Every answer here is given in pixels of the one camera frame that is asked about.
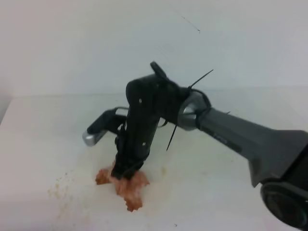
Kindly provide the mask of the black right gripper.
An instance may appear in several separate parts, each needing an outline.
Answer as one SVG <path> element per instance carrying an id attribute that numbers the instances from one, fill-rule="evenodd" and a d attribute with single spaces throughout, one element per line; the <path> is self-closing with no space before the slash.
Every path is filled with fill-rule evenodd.
<path id="1" fill-rule="evenodd" d="M 111 176 L 117 180 L 130 180 L 143 166 L 150 148 L 159 118 L 135 119 L 128 117 L 117 142 L 117 154 Z"/>

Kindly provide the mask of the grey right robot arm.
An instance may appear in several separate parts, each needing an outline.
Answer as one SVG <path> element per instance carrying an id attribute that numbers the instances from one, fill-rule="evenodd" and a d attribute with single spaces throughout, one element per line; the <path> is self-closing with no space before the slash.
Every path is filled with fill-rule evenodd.
<path id="1" fill-rule="evenodd" d="M 248 161 L 253 186 L 261 184 L 266 208 L 281 222 L 308 228 L 308 134 L 275 130 L 221 112 L 199 90 L 152 74 L 126 86 L 129 110 L 112 176 L 131 178 L 150 153 L 159 119 L 198 129 Z"/>

